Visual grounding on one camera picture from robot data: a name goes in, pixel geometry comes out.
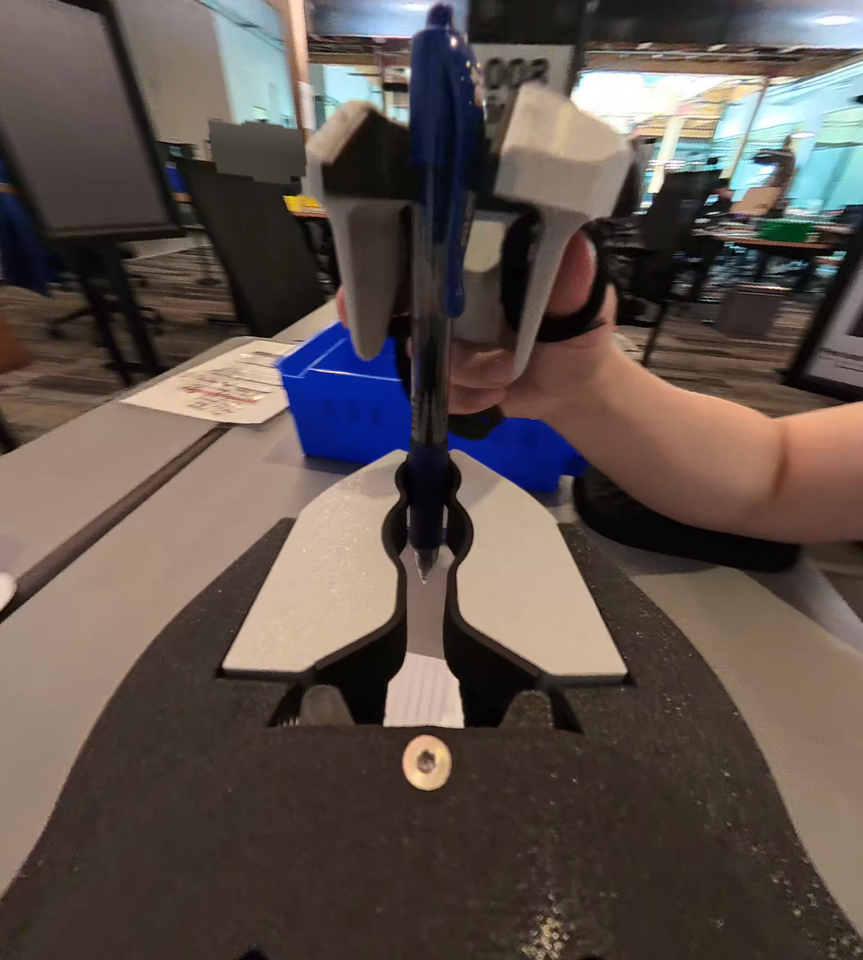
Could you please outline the background wooden desk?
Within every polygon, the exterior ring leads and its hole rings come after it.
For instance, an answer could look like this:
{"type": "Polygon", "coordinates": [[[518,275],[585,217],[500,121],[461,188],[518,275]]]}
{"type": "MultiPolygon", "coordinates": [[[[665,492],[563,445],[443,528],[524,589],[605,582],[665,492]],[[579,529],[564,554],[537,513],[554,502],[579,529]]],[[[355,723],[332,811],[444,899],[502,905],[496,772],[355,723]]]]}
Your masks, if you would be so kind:
{"type": "Polygon", "coordinates": [[[716,221],[701,222],[692,232],[694,241],[701,242],[701,255],[691,282],[688,301],[711,303],[705,294],[713,267],[727,250],[744,251],[756,257],[751,282],[763,282],[774,262],[798,263],[800,270],[789,290],[793,297],[802,297],[811,286],[821,264],[836,261],[847,250],[855,228],[836,222],[814,222],[816,232],[812,241],[800,245],[779,245],[762,241],[756,236],[758,222],[716,221]]]}

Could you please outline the printed paper sheet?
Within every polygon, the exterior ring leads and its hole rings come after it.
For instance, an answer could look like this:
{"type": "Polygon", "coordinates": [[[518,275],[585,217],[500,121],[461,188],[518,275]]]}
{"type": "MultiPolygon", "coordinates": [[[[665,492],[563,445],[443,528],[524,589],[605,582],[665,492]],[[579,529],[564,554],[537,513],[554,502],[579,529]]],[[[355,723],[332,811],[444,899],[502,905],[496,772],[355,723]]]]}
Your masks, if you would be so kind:
{"type": "Polygon", "coordinates": [[[261,426],[290,406],[279,367],[296,350],[296,344],[252,340],[122,402],[219,426],[261,426]]]}

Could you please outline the blue cloth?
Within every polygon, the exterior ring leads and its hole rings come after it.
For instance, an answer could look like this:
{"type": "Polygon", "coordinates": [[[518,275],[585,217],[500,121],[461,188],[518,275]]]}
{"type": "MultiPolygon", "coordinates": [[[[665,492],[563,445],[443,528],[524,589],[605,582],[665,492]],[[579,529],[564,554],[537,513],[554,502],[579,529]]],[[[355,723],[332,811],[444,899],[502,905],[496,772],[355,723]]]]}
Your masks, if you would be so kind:
{"type": "Polygon", "coordinates": [[[3,282],[49,298],[53,259],[39,242],[29,210],[0,154],[0,277],[3,282]]]}

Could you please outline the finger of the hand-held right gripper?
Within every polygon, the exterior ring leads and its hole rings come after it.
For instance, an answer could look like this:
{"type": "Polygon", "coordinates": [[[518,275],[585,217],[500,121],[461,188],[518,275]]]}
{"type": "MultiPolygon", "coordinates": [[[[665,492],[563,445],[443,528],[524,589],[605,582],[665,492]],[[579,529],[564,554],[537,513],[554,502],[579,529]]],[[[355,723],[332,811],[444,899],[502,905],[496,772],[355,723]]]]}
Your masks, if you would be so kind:
{"type": "Polygon", "coordinates": [[[410,131],[372,102],[344,102],[308,139],[305,159],[308,193],[330,223],[353,350],[371,361],[389,336],[406,272],[410,131]]]}
{"type": "Polygon", "coordinates": [[[515,338],[513,375],[530,363],[572,236],[611,214],[630,170],[627,138],[538,81],[513,91],[492,142],[492,193],[540,227],[515,338]]]}

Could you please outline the white lined notepad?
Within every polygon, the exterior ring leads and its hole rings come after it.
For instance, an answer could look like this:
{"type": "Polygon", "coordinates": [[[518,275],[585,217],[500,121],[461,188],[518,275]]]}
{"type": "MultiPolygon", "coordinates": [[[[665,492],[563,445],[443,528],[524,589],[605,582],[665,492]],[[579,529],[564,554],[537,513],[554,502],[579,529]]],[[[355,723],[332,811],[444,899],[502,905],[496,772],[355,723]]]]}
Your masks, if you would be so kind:
{"type": "Polygon", "coordinates": [[[442,657],[407,652],[387,686],[385,728],[463,729],[458,679],[442,657]]]}

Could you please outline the black panel on stand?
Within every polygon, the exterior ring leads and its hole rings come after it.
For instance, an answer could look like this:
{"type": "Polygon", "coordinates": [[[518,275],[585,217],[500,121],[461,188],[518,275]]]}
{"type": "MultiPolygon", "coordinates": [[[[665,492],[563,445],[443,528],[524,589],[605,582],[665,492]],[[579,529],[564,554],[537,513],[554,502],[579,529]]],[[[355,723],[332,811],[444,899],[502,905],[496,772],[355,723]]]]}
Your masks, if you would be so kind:
{"type": "Polygon", "coordinates": [[[113,3],[0,1],[0,156],[124,384],[163,373],[121,246],[184,229],[113,3]]]}

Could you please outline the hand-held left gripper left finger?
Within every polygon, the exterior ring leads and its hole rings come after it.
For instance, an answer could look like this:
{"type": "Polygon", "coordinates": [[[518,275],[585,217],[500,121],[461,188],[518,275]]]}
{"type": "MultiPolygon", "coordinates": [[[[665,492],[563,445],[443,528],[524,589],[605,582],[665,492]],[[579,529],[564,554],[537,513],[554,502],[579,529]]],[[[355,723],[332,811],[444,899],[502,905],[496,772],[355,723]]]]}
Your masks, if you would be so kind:
{"type": "Polygon", "coordinates": [[[407,652],[407,503],[397,450],[336,482],[295,519],[221,665],[301,692],[334,687],[382,726],[407,652]]]}

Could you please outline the person's right forearm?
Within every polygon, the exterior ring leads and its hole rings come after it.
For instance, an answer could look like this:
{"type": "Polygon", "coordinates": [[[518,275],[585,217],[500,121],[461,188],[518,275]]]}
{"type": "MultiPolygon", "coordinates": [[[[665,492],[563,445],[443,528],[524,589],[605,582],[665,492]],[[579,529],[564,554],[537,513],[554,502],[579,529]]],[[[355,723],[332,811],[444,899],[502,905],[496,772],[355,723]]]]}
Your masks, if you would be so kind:
{"type": "Polygon", "coordinates": [[[673,386],[607,331],[545,351],[549,423],[644,506],[775,542],[863,542],[863,401],[768,417],[673,386]]]}

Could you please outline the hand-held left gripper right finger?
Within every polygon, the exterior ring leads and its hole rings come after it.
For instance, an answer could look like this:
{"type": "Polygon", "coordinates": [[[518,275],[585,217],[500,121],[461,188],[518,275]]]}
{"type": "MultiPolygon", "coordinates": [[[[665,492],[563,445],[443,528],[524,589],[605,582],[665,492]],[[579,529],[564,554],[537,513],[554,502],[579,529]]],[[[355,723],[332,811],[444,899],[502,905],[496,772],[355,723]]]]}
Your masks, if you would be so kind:
{"type": "Polygon", "coordinates": [[[442,642],[463,726],[500,726],[537,692],[576,727],[566,694],[616,688],[628,666],[548,509],[462,451],[450,466],[442,642]]]}

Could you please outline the blue ballpoint pen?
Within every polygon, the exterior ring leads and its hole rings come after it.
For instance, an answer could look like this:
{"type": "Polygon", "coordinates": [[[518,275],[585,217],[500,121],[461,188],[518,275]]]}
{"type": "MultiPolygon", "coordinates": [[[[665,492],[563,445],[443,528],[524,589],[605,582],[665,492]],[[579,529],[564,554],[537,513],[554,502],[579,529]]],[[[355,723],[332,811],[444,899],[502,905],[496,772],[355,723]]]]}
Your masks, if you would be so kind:
{"type": "Polygon", "coordinates": [[[449,383],[453,322],[465,306],[463,269],[476,205],[484,113],[473,53],[451,4],[437,2],[411,42],[412,210],[408,538],[428,582],[445,529],[450,470],[449,383]]]}

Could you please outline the person's right hand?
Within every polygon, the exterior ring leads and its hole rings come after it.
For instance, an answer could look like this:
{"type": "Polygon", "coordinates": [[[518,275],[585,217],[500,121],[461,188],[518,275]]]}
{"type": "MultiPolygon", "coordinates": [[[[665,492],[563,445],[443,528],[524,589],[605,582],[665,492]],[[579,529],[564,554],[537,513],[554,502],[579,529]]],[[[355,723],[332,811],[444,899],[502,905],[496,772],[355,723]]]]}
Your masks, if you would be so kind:
{"type": "Polygon", "coordinates": [[[453,341],[449,412],[471,415],[495,406],[505,416],[555,428],[591,459],[603,457],[615,441],[614,427],[606,421],[605,374],[616,354],[617,308],[617,294],[609,285],[588,331],[563,341],[537,342],[520,373],[511,347],[453,341]]]}

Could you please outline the blue storage bin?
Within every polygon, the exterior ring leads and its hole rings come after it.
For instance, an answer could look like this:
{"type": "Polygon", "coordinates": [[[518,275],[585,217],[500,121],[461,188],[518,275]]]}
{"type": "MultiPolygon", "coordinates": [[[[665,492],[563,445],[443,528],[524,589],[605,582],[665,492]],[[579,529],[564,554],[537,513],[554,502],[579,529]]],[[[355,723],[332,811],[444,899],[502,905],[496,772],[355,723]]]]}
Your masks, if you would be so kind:
{"type": "MultiPolygon", "coordinates": [[[[305,456],[368,464],[408,448],[411,405],[393,339],[364,361],[335,321],[284,357],[279,370],[305,456]]],[[[580,477],[588,467],[553,429],[523,418],[506,419],[483,439],[449,435],[449,447],[536,493],[555,491],[562,477],[580,477]]]]}

